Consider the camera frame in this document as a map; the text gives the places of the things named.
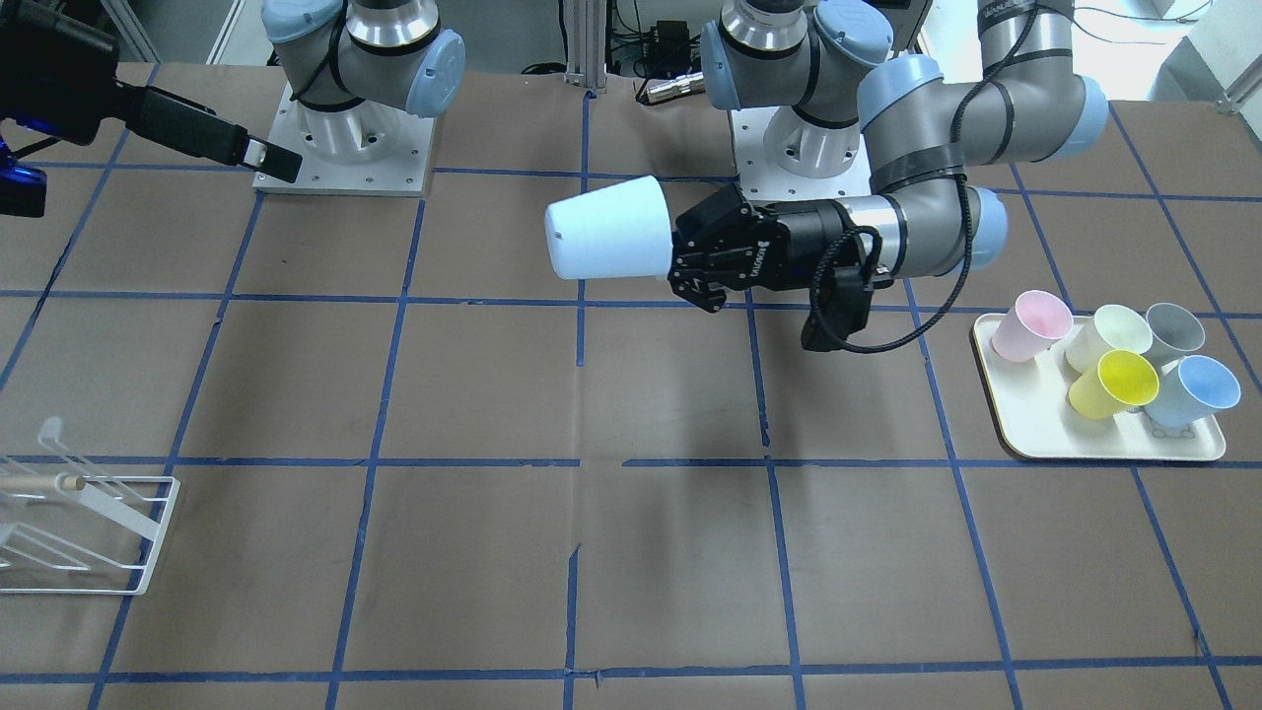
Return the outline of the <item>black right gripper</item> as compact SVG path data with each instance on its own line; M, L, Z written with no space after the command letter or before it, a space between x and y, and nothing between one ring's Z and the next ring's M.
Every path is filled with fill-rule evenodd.
M80 148L98 139L103 121L117 119L186 156L247 166L285 183L302 174L302 154L247 136L245 127L184 96L126 84L117 76L119 63L111 35L35 1L3 3L4 119Z

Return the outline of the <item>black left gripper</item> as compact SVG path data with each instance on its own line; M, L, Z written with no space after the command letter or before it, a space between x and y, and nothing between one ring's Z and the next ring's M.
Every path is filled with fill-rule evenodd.
M726 185L676 217L668 282L676 298L705 311L729 289L806 289L827 248L840 248L832 269L842 277L866 266L858 226L833 199L757 207Z

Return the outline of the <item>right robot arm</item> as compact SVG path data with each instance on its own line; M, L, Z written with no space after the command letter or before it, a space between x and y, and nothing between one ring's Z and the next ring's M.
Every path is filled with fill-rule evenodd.
M37 1L3 4L3 117L90 145L101 122L184 156L255 172L255 187L418 195L434 120L464 72L464 42L433 1L266 1L288 91L268 137L213 108L117 76L114 37Z

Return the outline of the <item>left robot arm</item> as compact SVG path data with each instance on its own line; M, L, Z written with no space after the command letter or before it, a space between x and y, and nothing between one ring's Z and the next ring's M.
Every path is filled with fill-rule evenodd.
M965 184L973 166L1078 156L1100 135L1107 100L1074 69L1071 1L982 1L982 76L952 84L924 54L891 55L892 26L864 1L729 1L700 33L717 108L775 108L769 156L801 177L870 161L870 193L798 199L727 187L676 219L671 291L705 311L734 289L811 286L830 269L959 277L1005 248L998 198Z

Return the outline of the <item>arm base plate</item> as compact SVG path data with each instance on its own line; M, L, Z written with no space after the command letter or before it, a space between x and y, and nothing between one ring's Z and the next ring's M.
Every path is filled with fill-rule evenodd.
M252 188L278 194L422 197L437 119L365 101L319 112L281 91L268 140L302 156L294 182L256 174Z
M793 107L729 111L740 192L766 203L870 195L870 158L857 124L820 127Z

